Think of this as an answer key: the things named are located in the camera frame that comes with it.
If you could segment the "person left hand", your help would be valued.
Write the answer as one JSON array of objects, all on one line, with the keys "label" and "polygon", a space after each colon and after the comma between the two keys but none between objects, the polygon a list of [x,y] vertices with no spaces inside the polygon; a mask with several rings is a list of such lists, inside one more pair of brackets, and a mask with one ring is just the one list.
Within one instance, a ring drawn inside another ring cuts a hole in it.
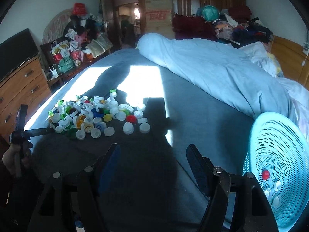
[{"label": "person left hand", "polygon": [[6,166],[7,170],[10,174],[16,174],[16,167],[15,167],[15,155],[20,152],[22,149],[24,152],[24,157],[22,158],[21,162],[25,168],[30,167],[30,157],[31,151],[30,149],[33,147],[33,144],[29,141],[24,141],[23,146],[17,144],[11,144],[9,149],[4,153],[2,157],[2,162],[4,166]]}]

